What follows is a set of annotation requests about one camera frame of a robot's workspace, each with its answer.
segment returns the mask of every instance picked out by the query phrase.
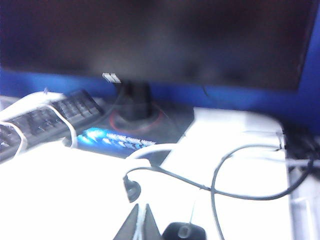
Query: white cable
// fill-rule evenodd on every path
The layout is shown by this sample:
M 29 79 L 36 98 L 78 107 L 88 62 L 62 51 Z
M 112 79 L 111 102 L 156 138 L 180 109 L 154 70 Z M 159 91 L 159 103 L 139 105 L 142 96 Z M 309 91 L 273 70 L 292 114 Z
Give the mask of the white cable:
M 71 134 L 71 146 L 70 146 L 70 148 L 76 148 L 78 146 L 78 140 L 77 140 L 77 132 L 76 132 L 74 126 L 72 126 L 72 124 L 67 119 L 65 119 L 60 114 L 60 112 L 58 112 L 58 110 L 55 109 L 53 106 L 48 105 L 48 104 L 40 104 L 39 107 L 47 107 L 47 108 L 51 109 L 57 115 L 57 117 L 60 118 L 67 125 L 67 127 L 70 130 L 70 134 Z
M 11 119 L 17 115 L 30 112 L 39 104 L 46 104 L 49 101 L 57 101 L 63 99 L 65 96 L 58 92 L 38 91 L 26 95 L 4 110 L 0 111 L 0 119 Z
M 12 127 L 20 137 L 19 147 L 16 150 L 15 155 L 13 156 L 13 158 L 16 158 L 20 154 L 21 151 L 26 149 L 26 147 L 28 145 L 28 140 L 27 140 L 26 136 L 24 135 L 24 133 L 20 130 L 20 128 L 17 127 L 16 125 L 14 125 L 13 123 L 6 122 L 6 121 L 0 121 L 0 125 Z
M 126 159 L 138 159 L 144 155 L 155 153 L 155 152 L 162 152 L 162 151 L 170 151 L 177 147 L 176 143 L 162 143 L 162 144 L 154 144 L 150 146 L 145 146 L 143 148 L 138 149 L 131 153 Z
M 293 159 L 293 158 L 286 158 L 286 159 L 278 159 L 278 158 L 271 158 L 271 157 L 265 157 L 265 156 L 232 156 L 232 158 L 245 158 L 247 160 L 249 159 L 262 159 L 262 160 L 268 160 L 275 163 L 280 164 L 286 164 L 289 167 L 306 167 L 309 163 L 309 159 Z M 314 160 L 313 162 L 314 167 L 320 168 L 320 160 Z

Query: monitor stand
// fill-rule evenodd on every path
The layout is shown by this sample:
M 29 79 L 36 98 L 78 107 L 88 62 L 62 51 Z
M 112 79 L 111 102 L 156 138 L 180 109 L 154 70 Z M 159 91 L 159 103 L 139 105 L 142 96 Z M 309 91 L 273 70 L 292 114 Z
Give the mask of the monitor stand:
M 116 84 L 118 97 L 106 100 L 112 112 L 78 136 L 80 149 L 126 158 L 135 150 L 162 143 L 177 143 L 194 120 L 193 107 L 172 102 L 154 102 L 147 83 Z M 159 166 L 168 152 L 147 155 Z

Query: monitor screen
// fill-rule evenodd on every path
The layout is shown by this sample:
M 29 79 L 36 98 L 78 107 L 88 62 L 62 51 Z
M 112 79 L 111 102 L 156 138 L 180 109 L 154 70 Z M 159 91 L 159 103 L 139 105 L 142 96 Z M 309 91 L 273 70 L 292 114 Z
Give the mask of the monitor screen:
M 318 1 L 12 0 L 1 67 L 296 90 Z

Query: white object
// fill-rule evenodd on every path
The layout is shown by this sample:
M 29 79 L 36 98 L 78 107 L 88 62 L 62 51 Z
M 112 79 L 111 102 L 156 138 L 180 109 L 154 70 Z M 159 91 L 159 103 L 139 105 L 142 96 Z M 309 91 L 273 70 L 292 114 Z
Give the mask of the white object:
M 195 108 L 194 112 L 188 137 L 181 139 L 163 168 L 197 183 L 210 186 L 215 166 L 230 150 L 249 143 L 279 142 L 273 134 L 242 134 L 281 132 L 279 123 L 269 117 L 205 108 Z M 257 161 L 244 159 L 253 153 Z M 262 160 L 262 155 L 285 159 L 283 151 L 241 151 L 235 159 L 226 161 L 217 189 L 256 195 L 285 189 L 285 164 Z M 248 164 L 258 172 L 248 172 Z M 197 194 L 192 223 L 205 229 L 208 240 L 219 239 L 207 191 L 199 192 L 167 175 L 141 170 L 130 173 L 130 180 L 141 185 L 141 196 L 129 203 L 122 178 L 128 170 L 146 165 L 145 159 L 126 160 L 70 149 L 61 142 L 43 144 L 18 156 L 16 161 L 1 164 L 0 182 L 5 184 L 0 184 L 0 239 L 112 240 L 136 203 L 150 204 L 162 233 L 172 222 L 189 222 Z M 266 177 L 265 181 L 259 180 L 263 191 L 254 179 L 261 176 Z M 287 196 L 260 202 L 216 196 L 216 206 L 227 240 L 293 239 Z

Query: black keyboard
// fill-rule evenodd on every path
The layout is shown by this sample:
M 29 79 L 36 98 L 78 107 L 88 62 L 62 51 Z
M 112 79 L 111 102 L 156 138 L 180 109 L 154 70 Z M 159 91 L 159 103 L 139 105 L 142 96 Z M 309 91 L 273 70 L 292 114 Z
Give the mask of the black keyboard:
M 79 131 L 103 114 L 102 109 L 85 91 L 73 93 L 51 105 Z M 45 106 L 5 122 L 20 128 L 27 139 L 28 149 L 39 143 L 70 136 L 67 125 Z M 19 135 L 12 127 L 0 125 L 0 163 L 15 155 L 20 142 Z

